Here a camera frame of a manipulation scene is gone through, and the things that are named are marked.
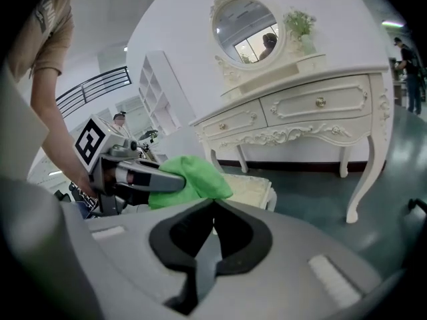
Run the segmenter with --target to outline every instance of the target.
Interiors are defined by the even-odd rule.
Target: window
[[[276,23],[266,27],[234,46],[242,60],[242,63],[249,64],[259,61],[261,53],[266,49],[262,40],[262,36],[266,33],[274,33],[279,37],[278,24]]]

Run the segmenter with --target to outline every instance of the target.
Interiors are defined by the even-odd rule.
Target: beige t-shirt
[[[53,68],[61,74],[73,28],[70,0],[41,0],[7,56],[16,82],[29,68],[33,72]]]

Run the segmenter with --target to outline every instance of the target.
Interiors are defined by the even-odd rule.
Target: hand
[[[105,170],[104,183],[115,183],[115,167]]]
[[[80,178],[79,181],[76,182],[76,185],[80,187],[80,189],[86,193],[88,196],[92,198],[96,198],[97,194],[95,191],[91,188],[91,185],[89,184],[89,176],[85,172]]]

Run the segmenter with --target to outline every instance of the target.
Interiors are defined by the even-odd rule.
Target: white vanity table
[[[238,1],[216,0],[211,11],[215,58],[230,90],[222,94],[226,101],[223,107],[190,123],[203,144],[206,159],[222,171],[216,152],[234,150],[242,171],[247,172],[242,144],[279,145],[299,137],[317,137],[342,147],[340,175],[345,177],[351,146],[367,137],[368,164],[346,216],[348,223],[356,222],[358,203],[380,174],[386,155],[390,104],[382,72],[387,66],[329,69],[324,55],[295,54],[294,42],[280,22],[276,47],[267,58],[252,64],[238,63],[222,46],[226,41],[218,37],[222,32],[218,20],[233,15],[224,9],[230,3],[238,9]],[[280,20],[274,6],[264,5]]]

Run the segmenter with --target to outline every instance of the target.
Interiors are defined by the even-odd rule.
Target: person
[[[267,58],[268,55],[274,50],[276,43],[278,42],[278,37],[274,33],[266,33],[262,36],[262,41],[266,49],[262,51],[260,55],[260,61]]]
[[[115,114],[113,117],[113,123],[111,126],[113,126],[114,129],[119,131],[124,137],[128,137],[130,139],[133,139],[133,136],[129,134],[129,132],[124,127],[126,122],[126,113],[124,111],[121,111],[118,114]]]
[[[136,142],[138,142],[138,140],[130,132],[128,132],[124,127],[125,122],[126,122],[126,113],[124,111],[121,111],[120,113],[114,115],[113,123],[111,124],[111,126],[117,131],[119,131],[119,133],[121,133],[124,137],[133,139]],[[145,151],[142,150],[142,148],[138,147],[137,150],[139,151],[139,157],[141,157],[142,159],[147,159],[146,153]]]
[[[399,46],[402,54],[402,62],[396,66],[397,70],[406,70],[406,87],[408,89],[408,110],[415,114],[421,114],[421,92],[418,82],[419,64],[415,53],[399,37],[394,38],[394,44]]]
[[[10,48],[7,64],[16,82],[31,69],[31,108],[49,129],[42,148],[65,176],[94,197],[55,100],[56,82],[62,74],[73,28],[70,0],[40,0]]]

